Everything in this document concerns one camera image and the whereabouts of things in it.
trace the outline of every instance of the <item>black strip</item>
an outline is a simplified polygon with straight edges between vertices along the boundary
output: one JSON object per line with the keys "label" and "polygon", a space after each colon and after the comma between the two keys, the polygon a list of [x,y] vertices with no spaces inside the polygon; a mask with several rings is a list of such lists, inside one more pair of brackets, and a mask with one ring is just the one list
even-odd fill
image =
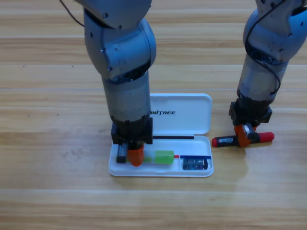
{"label": "black strip", "polygon": [[300,14],[300,13],[306,11],[306,10],[307,10],[306,7],[299,7],[299,8],[295,9],[295,10],[292,12],[292,17],[293,17],[293,16],[296,16],[296,15],[298,15],[298,14]]}
{"label": "black strip", "polygon": [[153,139],[194,139],[194,136],[154,136]]}
{"label": "black strip", "polygon": [[84,13],[89,16],[94,23],[96,23],[97,25],[103,27],[103,28],[112,28],[110,26],[108,26],[107,24],[103,23],[99,18],[97,18],[95,15],[93,15],[91,12],[89,12],[87,9],[84,9]]}

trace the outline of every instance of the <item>white plastic case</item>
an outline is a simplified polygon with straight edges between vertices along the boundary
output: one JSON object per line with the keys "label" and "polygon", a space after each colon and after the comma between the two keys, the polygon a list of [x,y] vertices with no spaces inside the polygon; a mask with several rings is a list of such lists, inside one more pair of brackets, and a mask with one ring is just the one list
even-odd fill
{"label": "white plastic case", "polygon": [[174,155],[206,156],[207,170],[183,170],[183,159],[174,159],[171,165],[143,163],[134,167],[130,163],[116,162],[118,145],[113,144],[109,160],[109,172],[113,176],[151,177],[208,177],[212,175],[213,159],[210,140],[205,136],[211,125],[212,99],[199,93],[151,94],[151,110],[154,136],[189,136],[194,139],[154,139],[145,145],[147,151],[172,150]]}

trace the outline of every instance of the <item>wooden table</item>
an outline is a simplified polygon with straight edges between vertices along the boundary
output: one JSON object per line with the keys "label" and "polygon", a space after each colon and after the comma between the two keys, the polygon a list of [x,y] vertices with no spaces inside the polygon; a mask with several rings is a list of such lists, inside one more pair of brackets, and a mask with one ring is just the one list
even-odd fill
{"label": "wooden table", "polygon": [[[66,0],[82,21],[80,6]],[[153,0],[152,92],[213,99],[206,136],[228,116],[254,0]],[[306,230],[307,45],[272,105],[272,144],[213,149],[206,179],[116,178],[111,121],[83,28],[56,0],[0,0],[0,229]]]}

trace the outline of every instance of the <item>gray robot arm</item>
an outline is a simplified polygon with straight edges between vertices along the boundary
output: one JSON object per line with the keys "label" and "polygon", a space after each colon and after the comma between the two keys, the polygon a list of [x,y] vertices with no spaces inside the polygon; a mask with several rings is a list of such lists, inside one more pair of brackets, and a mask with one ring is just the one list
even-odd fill
{"label": "gray robot arm", "polygon": [[289,60],[307,37],[305,0],[256,0],[243,35],[247,55],[238,85],[238,99],[229,115],[235,126],[267,123]]}
{"label": "gray robot arm", "polygon": [[[144,19],[151,0],[76,0],[84,8],[85,44],[102,76],[112,139],[125,150],[152,144],[148,69],[154,63],[154,34]],[[126,153],[119,153],[125,162]]]}

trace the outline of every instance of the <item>unitree logo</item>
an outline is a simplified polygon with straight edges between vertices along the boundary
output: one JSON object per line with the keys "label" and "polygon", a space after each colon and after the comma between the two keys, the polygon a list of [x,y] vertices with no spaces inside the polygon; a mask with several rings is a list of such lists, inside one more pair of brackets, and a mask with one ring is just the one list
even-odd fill
{"label": "unitree logo", "polygon": [[157,114],[157,115],[174,115],[176,111],[151,111],[150,114]]}

